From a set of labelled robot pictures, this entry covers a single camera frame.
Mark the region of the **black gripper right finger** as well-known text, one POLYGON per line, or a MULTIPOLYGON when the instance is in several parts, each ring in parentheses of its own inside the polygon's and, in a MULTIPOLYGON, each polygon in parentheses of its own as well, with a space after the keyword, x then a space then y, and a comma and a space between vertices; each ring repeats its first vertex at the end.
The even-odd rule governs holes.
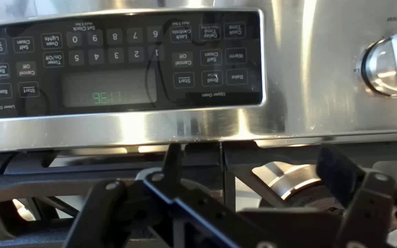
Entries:
POLYGON ((245 237, 271 248, 397 248, 397 181, 334 148, 319 151, 318 180, 268 208, 246 208, 245 237))

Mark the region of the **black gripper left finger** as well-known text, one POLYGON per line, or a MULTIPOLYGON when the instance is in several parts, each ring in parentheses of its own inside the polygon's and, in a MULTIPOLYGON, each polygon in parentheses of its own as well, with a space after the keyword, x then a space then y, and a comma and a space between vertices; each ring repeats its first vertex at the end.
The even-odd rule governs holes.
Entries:
POLYGON ((127 186, 123 180, 92 188, 72 224, 64 248, 123 248, 138 230, 149 229, 174 248, 235 248, 224 225, 225 206, 181 181, 183 149, 173 144, 160 173, 127 186))

